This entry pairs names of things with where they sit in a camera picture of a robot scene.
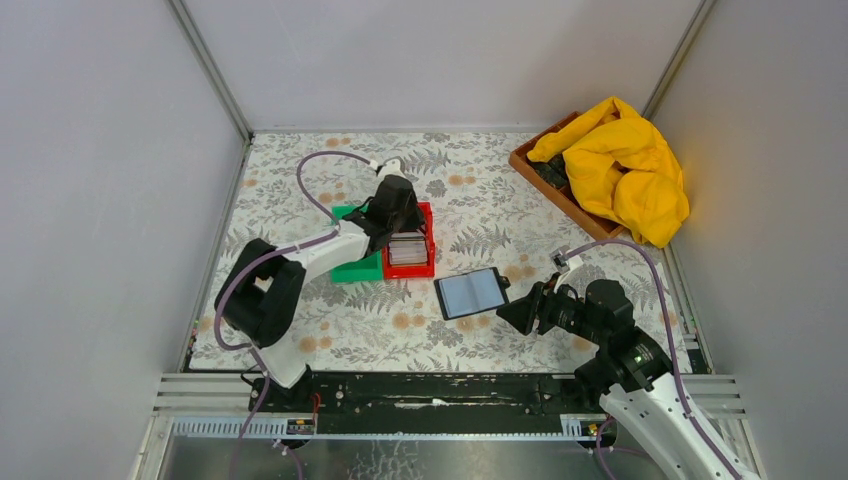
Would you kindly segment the clear card stack in bin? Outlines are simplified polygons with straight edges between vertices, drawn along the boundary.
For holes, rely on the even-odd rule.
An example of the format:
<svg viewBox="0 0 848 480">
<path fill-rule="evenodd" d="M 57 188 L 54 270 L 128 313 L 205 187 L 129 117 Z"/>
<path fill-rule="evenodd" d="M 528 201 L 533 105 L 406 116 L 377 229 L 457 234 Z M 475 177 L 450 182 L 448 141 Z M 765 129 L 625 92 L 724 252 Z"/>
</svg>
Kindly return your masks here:
<svg viewBox="0 0 848 480">
<path fill-rule="evenodd" d="M 387 245 L 387 254 L 392 267 L 426 265 L 429 258 L 427 236 L 419 231 L 393 235 Z"/>
</svg>

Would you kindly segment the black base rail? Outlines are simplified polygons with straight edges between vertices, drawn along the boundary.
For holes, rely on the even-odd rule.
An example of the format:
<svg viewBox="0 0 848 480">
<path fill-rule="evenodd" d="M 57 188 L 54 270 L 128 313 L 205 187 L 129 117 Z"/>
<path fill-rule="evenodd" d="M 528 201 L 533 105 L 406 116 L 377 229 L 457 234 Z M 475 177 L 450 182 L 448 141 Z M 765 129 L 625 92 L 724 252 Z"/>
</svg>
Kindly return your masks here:
<svg viewBox="0 0 848 480">
<path fill-rule="evenodd" d="M 606 413 L 571 375 L 309 371 L 283 388 L 251 381 L 248 406 L 303 414 L 320 434 L 590 435 Z"/>
</svg>

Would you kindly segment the floral table mat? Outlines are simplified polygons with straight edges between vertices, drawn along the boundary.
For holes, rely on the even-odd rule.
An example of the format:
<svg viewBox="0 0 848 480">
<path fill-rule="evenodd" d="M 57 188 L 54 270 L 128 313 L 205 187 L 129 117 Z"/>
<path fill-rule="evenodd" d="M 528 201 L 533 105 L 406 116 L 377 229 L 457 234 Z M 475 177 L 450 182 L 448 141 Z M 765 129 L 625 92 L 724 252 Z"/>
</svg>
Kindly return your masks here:
<svg viewBox="0 0 848 480">
<path fill-rule="evenodd" d="M 508 162 L 524 133 L 261 134 L 254 140 L 213 291 L 253 239 L 285 246 L 329 228 L 324 210 L 377 186 L 368 160 L 403 160 L 434 216 L 436 274 L 496 267 L 517 299 L 554 270 L 552 251 L 590 236 Z M 429 279 L 311 281 L 285 337 L 315 370 L 568 373 L 595 346 L 561 329 L 525 336 L 493 313 L 445 321 Z"/>
</svg>

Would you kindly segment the brown wooden tray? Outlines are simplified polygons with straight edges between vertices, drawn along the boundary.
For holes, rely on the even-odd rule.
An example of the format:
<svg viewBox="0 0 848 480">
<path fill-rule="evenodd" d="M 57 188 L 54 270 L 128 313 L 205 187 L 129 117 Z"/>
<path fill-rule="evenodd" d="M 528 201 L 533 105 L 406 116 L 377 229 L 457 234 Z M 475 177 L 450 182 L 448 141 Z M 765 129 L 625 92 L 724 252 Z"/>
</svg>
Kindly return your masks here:
<svg viewBox="0 0 848 480">
<path fill-rule="evenodd" d="M 598 217 L 583 210 L 573 196 L 571 187 L 564 185 L 556 187 L 544 180 L 531 166 L 527 153 L 536 145 L 537 141 L 548 133 L 561 130 L 580 115 L 574 111 L 549 126 L 541 133 L 527 140 L 518 148 L 513 150 L 509 156 L 509 164 L 522 177 L 524 177 L 535 189 L 541 192 L 551 203 L 567 215 L 579 227 L 581 227 L 594 240 L 605 240 L 615 238 L 626 231 L 626 228 L 611 220 Z"/>
</svg>

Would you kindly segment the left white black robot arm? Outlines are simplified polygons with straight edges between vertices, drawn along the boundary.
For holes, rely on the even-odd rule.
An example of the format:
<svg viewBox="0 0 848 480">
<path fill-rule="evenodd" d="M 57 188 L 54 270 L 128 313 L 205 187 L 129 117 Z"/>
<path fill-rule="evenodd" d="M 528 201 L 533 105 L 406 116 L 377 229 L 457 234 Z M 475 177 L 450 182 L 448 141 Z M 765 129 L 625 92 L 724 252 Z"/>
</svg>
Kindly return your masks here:
<svg viewBox="0 0 848 480">
<path fill-rule="evenodd" d="M 375 194 L 360 207 L 334 221 L 329 232 L 277 248 L 255 239 L 237 258 L 215 300 L 215 334 L 221 348 L 223 322 L 248 338 L 260 371 L 274 382 L 272 398 L 288 411 L 309 401 L 308 370 L 284 340 L 295 319 L 303 288 L 331 270 L 368 258 L 385 248 L 404 229 L 418 228 L 425 216 L 410 180 L 386 174 Z"/>
</svg>

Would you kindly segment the black leather card holder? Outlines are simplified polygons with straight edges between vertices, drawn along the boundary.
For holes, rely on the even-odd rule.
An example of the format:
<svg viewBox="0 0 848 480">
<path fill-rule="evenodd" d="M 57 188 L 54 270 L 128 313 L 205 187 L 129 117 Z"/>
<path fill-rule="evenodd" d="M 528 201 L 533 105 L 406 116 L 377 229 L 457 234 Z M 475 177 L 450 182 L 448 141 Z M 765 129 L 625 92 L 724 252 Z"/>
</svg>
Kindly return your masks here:
<svg viewBox="0 0 848 480">
<path fill-rule="evenodd" d="M 496 310 L 509 302 L 511 282 L 496 267 L 436 279 L 433 284 L 445 321 Z"/>
</svg>

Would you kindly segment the yellow cloth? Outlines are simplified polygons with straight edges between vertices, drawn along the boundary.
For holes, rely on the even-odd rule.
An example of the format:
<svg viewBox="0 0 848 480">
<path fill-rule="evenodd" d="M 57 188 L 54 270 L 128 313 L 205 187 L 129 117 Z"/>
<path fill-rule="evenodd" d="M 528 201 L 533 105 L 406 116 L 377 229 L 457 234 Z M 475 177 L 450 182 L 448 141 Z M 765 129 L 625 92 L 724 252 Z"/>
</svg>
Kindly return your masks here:
<svg viewBox="0 0 848 480">
<path fill-rule="evenodd" d="M 684 172 L 668 142 L 616 96 L 542 135 L 526 158 L 539 164 L 558 155 L 580 208 L 625 227 L 640 244 L 666 247 L 690 215 Z"/>
</svg>

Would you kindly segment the green plastic bin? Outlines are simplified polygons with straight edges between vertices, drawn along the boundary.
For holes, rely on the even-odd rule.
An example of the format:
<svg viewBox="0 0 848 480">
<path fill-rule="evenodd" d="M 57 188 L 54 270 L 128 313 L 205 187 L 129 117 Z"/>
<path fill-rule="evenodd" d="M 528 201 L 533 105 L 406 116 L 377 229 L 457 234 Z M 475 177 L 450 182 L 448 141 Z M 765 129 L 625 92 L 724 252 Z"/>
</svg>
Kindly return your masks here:
<svg viewBox="0 0 848 480">
<path fill-rule="evenodd" d="M 331 271 L 333 283 L 355 283 L 383 280 L 383 263 L 380 253 L 356 262 L 346 263 Z"/>
</svg>

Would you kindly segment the dark items in tray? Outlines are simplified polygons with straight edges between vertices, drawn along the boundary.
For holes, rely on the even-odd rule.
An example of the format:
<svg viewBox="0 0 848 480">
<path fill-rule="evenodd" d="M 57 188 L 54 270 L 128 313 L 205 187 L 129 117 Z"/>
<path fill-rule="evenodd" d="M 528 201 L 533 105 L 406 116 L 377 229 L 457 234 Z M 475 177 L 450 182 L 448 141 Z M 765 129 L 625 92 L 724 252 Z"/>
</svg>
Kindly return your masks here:
<svg viewBox="0 0 848 480">
<path fill-rule="evenodd" d="M 570 184 L 562 154 L 555 155 L 547 162 L 535 162 L 533 169 L 547 184 L 556 189 L 568 187 Z"/>
</svg>

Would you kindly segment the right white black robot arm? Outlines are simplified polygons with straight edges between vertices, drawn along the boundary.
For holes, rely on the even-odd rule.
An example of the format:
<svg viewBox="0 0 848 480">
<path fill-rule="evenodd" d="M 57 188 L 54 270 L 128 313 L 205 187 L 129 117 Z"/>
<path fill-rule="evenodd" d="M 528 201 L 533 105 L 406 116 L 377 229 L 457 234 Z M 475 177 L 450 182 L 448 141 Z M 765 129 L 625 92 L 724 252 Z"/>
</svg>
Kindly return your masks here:
<svg viewBox="0 0 848 480">
<path fill-rule="evenodd" d="M 603 410 L 622 425 L 670 479 L 756 479 L 694 403 L 660 344 L 638 327 L 633 304 L 613 280 L 594 280 L 583 296 L 556 277 L 499 307 L 515 328 L 561 328 L 595 345 L 575 372 L 583 410 Z"/>
</svg>

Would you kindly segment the red plastic bin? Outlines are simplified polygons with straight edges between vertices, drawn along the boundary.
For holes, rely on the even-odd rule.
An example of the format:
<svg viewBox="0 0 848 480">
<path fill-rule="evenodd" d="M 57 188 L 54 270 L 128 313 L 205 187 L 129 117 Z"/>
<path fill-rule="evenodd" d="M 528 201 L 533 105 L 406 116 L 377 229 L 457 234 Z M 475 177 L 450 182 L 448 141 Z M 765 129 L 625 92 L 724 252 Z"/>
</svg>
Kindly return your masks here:
<svg viewBox="0 0 848 480">
<path fill-rule="evenodd" d="M 436 245 L 433 214 L 429 202 L 418 204 L 424 224 L 417 229 L 394 234 L 382 250 L 383 278 L 434 278 Z"/>
</svg>

